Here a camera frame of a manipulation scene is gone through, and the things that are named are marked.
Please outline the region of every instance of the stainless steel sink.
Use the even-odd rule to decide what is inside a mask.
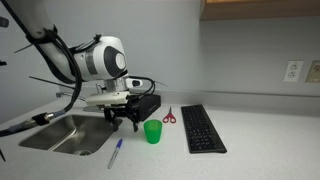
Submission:
[[[75,155],[96,152],[113,133],[103,117],[69,115],[23,140],[23,147]]]

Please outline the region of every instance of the wall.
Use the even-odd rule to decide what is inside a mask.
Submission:
[[[0,66],[0,123],[3,123],[51,102],[59,87],[28,78],[56,81],[35,48],[13,53],[29,43],[1,3],[0,16],[10,21],[8,28],[0,28],[0,59],[8,64]]]
[[[320,95],[319,84],[305,83],[320,59],[320,17],[199,22],[199,9],[191,0],[48,2],[69,44],[117,36],[129,72],[169,86],[159,89]],[[289,60],[304,61],[297,83],[282,81]]]

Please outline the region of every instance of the black keyboard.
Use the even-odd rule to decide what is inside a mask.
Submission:
[[[183,106],[181,111],[190,153],[227,152],[202,105]]]

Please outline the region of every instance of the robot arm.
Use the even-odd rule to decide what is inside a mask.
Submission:
[[[64,83],[76,85],[70,104],[61,111],[33,117],[37,124],[47,124],[51,119],[70,110],[80,93],[82,82],[104,80],[107,92],[87,97],[86,103],[103,107],[105,118],[114,125],[115,131],[118,129],[115,119],[119,116],[128,117],[134,123],[134,130],[137,131],[136,124],[147,118],[141,116],[139,108],[141,102],[145,100],[141,98],[142,96],[131,98],[133,95],[130,94],[129,88],[142,85],[142,81],[130,78],[128,75],[120,39],[97,35],[87,44],[68,48],[57,35],[58,30],[55,25],[49,20],[44,0],[1,0],[1,2],[24,31],[28,41],[44,57],[52,74]],[[149,115],[160,106],[160,97],[155,99],[156,106],[151,103],[144,107],[146,110],[150,108]]]

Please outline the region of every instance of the countertop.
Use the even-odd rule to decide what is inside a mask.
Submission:
[[[62,97],[41,108],[0,125],[8,128],[41,112],[59,110]],[[105,179],[320,179],[320,119],[312,116],[230,110],[204,105],[228,152],[190,154],[180,107],[162,104],[148,119],[162,119],[172,106],[176,124],[163,124],[158,144],[148,144],[143,131],[133,132],[128,119],[94,154],[76,156],[20,147],[26,137],[45,127],[36,127],[0,138],[7,162],[0,159],[3,180],[105,180]],[[68,114],[101,116],[83,112],[77,101]],[[117,141],[122,147],[112,169],[108,163]]]

